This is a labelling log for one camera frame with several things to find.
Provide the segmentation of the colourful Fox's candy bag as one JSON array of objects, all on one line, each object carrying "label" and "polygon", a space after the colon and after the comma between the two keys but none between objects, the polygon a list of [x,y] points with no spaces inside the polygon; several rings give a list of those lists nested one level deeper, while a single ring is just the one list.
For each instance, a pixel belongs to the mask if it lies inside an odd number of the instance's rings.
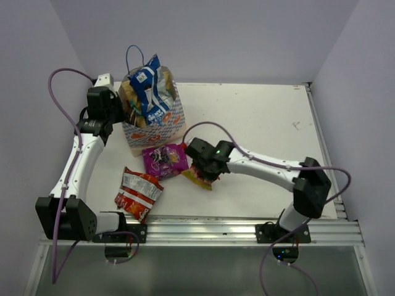
[{"label": "colourful Fox's candy bag", "polygon": [[212,183],[218,180],[221,172],[218,170],[210,171],[197,165],[191,165],[187,170],[182,171],[181,174],[200,188],[211,191]]}]

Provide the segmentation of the tan kraft snack bag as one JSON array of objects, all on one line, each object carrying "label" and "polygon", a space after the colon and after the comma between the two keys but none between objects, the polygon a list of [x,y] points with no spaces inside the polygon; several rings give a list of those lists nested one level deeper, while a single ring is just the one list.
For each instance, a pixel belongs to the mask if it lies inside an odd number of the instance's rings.
[{"label": "tan kraft snack bag", "polygon": [[[166,87],[167,87],[167,89],[169,91],[172,92],[172,96],[176,100],[176,96],[177,95],[176,95],[175,87],[173,85],[173,75],[172,75],[171,71],[167,67],[162,67],[162,69],[163,69],[163,71],[165,73]],[[124,78],[124,80],[121,82],[121,87],[119,89],[119,94],[120,94],[120,97],[121,97],[121,101],[122,101],[122,104],[123,104],[124,111],[125,111],[126,101],[127,100],[133,100],[134,102],[139,101],[136,93],[134,92],[133,88],[130,86],[130,81],[128,79],[128,76],[126,76]]]}]

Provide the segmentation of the blue checkered paper bag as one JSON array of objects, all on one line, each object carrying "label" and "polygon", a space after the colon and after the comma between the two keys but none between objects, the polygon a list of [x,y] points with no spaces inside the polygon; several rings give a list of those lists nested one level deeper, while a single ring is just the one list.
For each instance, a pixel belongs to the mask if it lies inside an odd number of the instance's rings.
[{"label": "blue checkered paper bag", "polygon": [[[142,60],[141,68],[149,62]],[[124,76],[132,74],[130,67],[127,67],[128,73]],[[174,141],[182,136],[186,131],[186,119],[181,103],[180,95],[177,89],[176,82],[173,79],[173,85],[176,91],[175,103],[168,113],[165,114],[160,124],[154,123],[145,128],[137,128],[126,121],[122,122],[122,129],[126,137],[127,143],[134,156],[140,155],[142,150],[148,147],[157,147],[162,144]]]}]

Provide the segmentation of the purple candy bag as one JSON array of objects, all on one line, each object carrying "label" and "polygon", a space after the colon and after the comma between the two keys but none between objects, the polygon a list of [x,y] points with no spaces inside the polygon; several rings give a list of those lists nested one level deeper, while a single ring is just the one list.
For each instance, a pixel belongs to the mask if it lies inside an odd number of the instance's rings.
[{"label": "purple candy bag", "polygon": [[181,144],[165,144],[143,149],[142,156],[146,173],[159,180],[177,176],[189,168]]}]

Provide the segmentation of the blue Doritos bag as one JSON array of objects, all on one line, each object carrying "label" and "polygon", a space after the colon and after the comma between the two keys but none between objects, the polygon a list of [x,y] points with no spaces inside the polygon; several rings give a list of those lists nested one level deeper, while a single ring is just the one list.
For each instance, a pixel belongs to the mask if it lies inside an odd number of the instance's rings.
[{"label": "blue Doritos bag", "polygon": [[166,87],[165,73],[158,56],[153,55],[145,66],[129,75],[128,79],[141,103],[141,114],[146,124],[160,124],[175,99]]}]

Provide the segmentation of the brown Kettle chips bag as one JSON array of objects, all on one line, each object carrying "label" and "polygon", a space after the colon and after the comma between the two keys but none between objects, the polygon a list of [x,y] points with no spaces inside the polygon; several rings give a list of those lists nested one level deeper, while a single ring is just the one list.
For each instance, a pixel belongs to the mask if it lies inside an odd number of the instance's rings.
[{"label": "brown Kettle chips bag", "polygon": [[146,119],[142,115],[140,101],[127,100],[125,111],[128,115],[127,123],[137,128],[145,128],[147,126]]}]

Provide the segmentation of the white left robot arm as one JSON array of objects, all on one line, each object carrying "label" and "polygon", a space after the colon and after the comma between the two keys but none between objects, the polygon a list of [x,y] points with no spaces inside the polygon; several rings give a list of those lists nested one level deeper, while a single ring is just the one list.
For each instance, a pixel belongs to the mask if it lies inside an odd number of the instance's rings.
[{"label": "white left robot arm", "polygon": [[106,233],[114,242],[127,238],[125,217],[118,212],[93,212],[86,193],[94,166],[113,131],[124,120],[122,103],[111,86],[95,86],[87,93],[72,151],[64,171],[48,197],[40,197],[35,209],[48,239],[91,241]]}]

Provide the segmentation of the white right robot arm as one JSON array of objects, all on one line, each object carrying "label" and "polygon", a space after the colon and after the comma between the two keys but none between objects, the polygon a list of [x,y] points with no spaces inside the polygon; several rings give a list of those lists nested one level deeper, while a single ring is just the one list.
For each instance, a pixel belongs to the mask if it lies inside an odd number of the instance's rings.
[{"label": "white right robot arm", "polygon": [[314,158],[307,157],[302,162],[280,160],[248,151],[233,142],[219,141],[213,146],[199,138],[186,144],[184,152],[192,164],[182,175],[208,191],[220,175],[233,173],[268,181],[291,192],[293,201],[275,226],[275,235],[282,242],[294,238],[303,222],[322,216],[331,181]]}]

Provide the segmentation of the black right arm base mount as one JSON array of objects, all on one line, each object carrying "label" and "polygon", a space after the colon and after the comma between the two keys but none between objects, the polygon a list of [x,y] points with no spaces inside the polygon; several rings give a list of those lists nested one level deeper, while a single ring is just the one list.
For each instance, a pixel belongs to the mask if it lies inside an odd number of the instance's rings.
[{"label": "black right arm base mount", "polygon": [[258,244],[272,244],[276,241],[285,244],[309,244],[312,242],[309,226],[307,224],[310,220],[309,218],[303,224],[297,224],[297,226],[291,228],[290,231],[283,229],[278,221],[276,223],[268,221],[263,224],[256,224],[256,241]]}]

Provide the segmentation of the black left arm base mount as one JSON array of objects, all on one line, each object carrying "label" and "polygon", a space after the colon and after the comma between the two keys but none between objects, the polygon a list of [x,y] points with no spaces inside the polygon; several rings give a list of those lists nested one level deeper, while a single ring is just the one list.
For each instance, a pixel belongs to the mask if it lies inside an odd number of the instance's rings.
[{"label": "black left arm base mount", "polygon": [[94,243],[136,243],[144,244],[148,226],[144,223],[127,223],[122,212],[100,212],[98,231],[93,237]]}]

